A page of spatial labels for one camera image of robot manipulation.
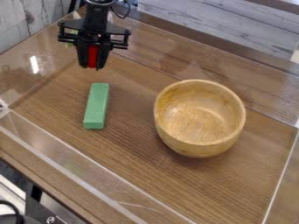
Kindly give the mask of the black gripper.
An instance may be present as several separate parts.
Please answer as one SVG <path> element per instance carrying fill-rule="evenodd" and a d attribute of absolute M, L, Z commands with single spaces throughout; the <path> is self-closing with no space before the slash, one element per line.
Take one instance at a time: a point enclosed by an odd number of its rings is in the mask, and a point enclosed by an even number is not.
<path fill-rule="evenodd" d="M 84 20 L 61 20 L 57 23 L 57 40 L 73 44 L 77 47 L 79 65 L 88 67 L 88 45 L 97 46 L 96 69 L 105 66 L 112 48 L 127 49 L 131 31 L 111 22 L 104 31 L 87 30 Z"/>

